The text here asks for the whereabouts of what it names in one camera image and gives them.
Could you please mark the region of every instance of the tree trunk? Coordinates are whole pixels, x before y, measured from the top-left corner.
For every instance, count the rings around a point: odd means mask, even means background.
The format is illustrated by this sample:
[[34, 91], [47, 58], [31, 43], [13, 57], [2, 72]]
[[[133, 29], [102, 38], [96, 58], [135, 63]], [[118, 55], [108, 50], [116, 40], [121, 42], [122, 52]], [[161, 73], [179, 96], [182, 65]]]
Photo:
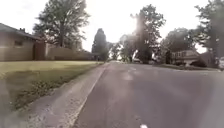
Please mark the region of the tree trunk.
[[65, 30], [64, 22], [61, 22], [60, 23], [60, 36], [59, 36], [59, 44], [61, 47], [64, 47], [64, 30]]
[[132, 63], [132, 56], [129, 56], [129, 61], [130, 63]]
[[216, 63], [216, 58], [217, 58], [217, 41], [216, 41], [216, 31], [211, 29], [210, 32], [211, 38], [210, 38], [210, 44], [212, 48], [212, 67], [217, 68], [218, 64]]

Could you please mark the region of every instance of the shrub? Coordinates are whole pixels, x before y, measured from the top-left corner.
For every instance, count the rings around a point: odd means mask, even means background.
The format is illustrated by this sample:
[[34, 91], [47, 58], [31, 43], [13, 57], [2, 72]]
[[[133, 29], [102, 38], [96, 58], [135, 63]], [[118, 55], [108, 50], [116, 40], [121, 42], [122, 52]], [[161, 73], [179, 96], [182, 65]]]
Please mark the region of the shrub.
[[195, 67], [207, 67], [206, 64], [202, 60], [194, 61], [190, 65]]
[[177, 61], [174, 63], [174, 65], [181, 66], [181, 65], [186, 65], [186, 63], [184, 63], [182, 61]]

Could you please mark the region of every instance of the house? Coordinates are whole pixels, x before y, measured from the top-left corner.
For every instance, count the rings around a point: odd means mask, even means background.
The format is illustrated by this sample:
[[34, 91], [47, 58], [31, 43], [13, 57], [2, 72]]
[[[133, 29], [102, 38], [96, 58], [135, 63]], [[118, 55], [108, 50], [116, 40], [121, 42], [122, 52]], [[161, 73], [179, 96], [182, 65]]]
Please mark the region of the house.
[[190, 66], [195, 61], [202, 61], [207, 67], [211, 67], [211, 55], [209, 53], [199, 54], [196, 50], [183, 50], [172, 53], [173, 64], [181, 63]]
[[25, 29], [15, 29], [0, 23], [0, 61], [28, 61], [37, 56], [35, 44], [40, 38]]

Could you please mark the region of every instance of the road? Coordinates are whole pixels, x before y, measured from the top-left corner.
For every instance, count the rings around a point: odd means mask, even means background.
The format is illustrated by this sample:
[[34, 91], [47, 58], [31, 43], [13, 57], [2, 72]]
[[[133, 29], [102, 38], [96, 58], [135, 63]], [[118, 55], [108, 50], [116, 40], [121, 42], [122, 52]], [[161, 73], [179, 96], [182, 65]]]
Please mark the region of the road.
[[112, 62], [74, 128], [223, 128], [224, 75]]

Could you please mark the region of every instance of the window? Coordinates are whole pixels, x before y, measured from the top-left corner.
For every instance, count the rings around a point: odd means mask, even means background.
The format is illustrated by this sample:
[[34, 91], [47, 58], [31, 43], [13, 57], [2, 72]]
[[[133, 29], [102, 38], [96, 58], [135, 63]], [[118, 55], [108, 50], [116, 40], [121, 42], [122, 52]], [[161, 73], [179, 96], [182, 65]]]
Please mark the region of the window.
[[22, 41], [15, 41], [15, 46], [22, 46], [23, 42]]
[[187, 55], [187, 52], [186, 52], [186, 51], [184, 51], [184, 53], [183, 53], [183, 54], [184, 54], [184, 56], [186, 56], [186, 55]]
[[185, 57], [185, 56], [186, 56], [186, 52], [183, 51], [183, 52], [181, 53], [181, 57]]

